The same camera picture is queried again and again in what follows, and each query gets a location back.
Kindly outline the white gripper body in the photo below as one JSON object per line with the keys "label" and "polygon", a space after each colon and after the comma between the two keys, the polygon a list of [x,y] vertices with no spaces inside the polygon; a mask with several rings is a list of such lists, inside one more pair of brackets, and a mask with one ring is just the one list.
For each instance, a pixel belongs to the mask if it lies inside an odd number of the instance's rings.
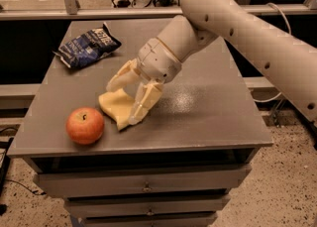
{"label": "white gripper body", "polygon": [[149,39],[139,50],[138,70],[151,80],[171,82],[181,71],[181,62],[157,39]]}

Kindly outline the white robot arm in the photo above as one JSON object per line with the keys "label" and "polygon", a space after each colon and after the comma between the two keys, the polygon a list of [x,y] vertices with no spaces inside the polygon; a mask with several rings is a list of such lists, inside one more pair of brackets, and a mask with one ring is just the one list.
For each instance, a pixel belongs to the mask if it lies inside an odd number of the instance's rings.
{"label": "white robot arm", "polygon": [[234,0],[180,0],[174,17],[108,82],[115,92],[139,85],[129,123],[141,122],[188,57],[221,37],[245,57],[309,121],[317,121],[317,51]]}

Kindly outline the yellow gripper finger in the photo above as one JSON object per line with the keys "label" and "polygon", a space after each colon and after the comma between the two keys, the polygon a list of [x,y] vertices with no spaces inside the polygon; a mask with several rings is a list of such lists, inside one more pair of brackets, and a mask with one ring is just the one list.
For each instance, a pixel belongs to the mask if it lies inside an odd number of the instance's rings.
{"label": "yellow gripper finger", "polygon": [[162,90],[163,84],[154,80],[148,83],[140,83],[128,118],[130,125],[140,123],[147,116],[161,98]]}
{"label": "yellow gripper finger", "polygon": [[130,84],[136,84],[141,81],[141,73],[137,68],[137,60],[128,60],[110,79],[106,86],[108,92],[115,92]]}

